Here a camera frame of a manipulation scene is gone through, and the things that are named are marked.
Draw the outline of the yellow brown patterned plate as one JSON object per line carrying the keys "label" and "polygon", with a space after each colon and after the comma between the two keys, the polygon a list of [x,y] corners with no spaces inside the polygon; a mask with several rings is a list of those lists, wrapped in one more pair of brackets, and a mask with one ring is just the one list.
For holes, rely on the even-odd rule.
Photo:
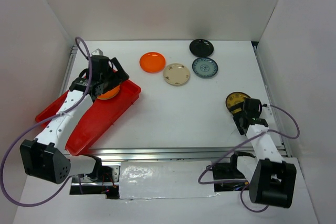
{"label": "yellow brown patterned plate", "polygon": [[250,96],[243,92],[232,92],[225,99],[225,106],[230,112],[232,107],[243,107],[241,103],[243,103],[246,98],[250,98]]}

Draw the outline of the blue white patterned plate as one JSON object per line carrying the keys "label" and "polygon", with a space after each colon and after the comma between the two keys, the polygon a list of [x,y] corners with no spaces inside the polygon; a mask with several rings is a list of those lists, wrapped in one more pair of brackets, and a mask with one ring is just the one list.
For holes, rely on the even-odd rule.
{"label": "blue white patterned plate", "polygon": [[218,73],[219,67],[215,60],[204,57],[193,61],[192,70],[198,77],[209,79]]}

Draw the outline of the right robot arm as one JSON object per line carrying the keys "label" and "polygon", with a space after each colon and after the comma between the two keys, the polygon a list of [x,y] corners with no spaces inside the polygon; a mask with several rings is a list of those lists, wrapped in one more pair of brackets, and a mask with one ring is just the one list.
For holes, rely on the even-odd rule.
{"label": "right robot arm", "polygon": [[296,181],[296,167],[287,163],[276,148],[267,121],[261,118],[264,104],[245,95],[227,98],[225,105],[241,135],[246,136],[254,154],[235,152],[229,173],[248,180],[249,198],[255,204],[289,208]]}

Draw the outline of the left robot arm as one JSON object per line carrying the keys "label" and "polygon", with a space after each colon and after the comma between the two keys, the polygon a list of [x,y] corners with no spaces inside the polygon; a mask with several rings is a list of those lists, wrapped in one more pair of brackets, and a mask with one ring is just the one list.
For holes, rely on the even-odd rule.
{"label": "left robot arm", "polygon": [[99,181],[104,170],[100,158],[92,155],[66,157],[64,151],[74,129],[96,98],[128,79],[129,75],[117,58],[89,57],[88,69],[72,82],[63,104],[48,125],[34,140],[21,143],[25,173],[55,184],[79,174],[85,174],[93,182]]}

